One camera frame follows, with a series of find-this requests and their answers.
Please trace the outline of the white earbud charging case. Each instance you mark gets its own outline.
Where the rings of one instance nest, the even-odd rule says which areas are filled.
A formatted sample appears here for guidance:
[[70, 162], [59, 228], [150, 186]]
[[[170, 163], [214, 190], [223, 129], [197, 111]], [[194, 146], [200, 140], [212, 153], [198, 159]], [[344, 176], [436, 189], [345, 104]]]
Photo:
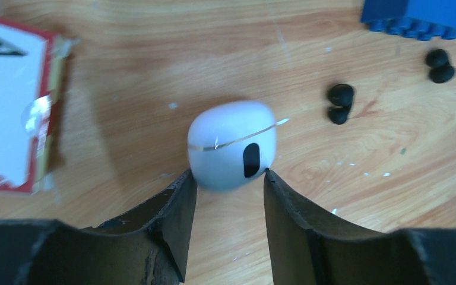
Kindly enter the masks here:
[[258, 179], [276, 157], [276, 128], [286, 122], [253, 100], [199, 114], [187, 137], [189, 167], [197, 184], [209, 191], [231, 191]]

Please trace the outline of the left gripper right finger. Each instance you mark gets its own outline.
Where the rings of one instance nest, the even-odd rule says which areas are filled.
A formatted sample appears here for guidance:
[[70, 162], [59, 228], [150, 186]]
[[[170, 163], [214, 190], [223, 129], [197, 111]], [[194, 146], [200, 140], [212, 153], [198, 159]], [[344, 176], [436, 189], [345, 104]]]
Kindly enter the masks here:
[[275, 284], [456, 284], [456, 229], [367, 229], [269, 169], [264, 204]]

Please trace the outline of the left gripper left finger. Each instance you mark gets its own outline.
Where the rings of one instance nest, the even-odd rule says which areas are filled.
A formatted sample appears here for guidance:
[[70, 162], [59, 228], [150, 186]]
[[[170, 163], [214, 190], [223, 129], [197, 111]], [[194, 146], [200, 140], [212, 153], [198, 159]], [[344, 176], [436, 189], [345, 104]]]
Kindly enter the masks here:
[[197, 198], [190, 170], [97, 227], [0, 220], [0, 284], [179, 284]]

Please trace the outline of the black earbud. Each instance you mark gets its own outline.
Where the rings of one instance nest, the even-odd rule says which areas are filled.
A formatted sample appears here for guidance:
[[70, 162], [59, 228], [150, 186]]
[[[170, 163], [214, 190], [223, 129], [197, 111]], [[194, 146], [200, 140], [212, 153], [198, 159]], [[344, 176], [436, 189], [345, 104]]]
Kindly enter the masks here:
[[336, 125], [347, 122], [354, 101], [354, 88], [348, 84], [336, 84], [327, 93], [327, 99], [332, 104], [327, 111], [330, 121]]
[[437, 84], [450, 81], [456, 72], [451, 65], [449, 54], [444, 49], [432, 49], [425, 57], [425, 63], [430, 68], [429, 79]]

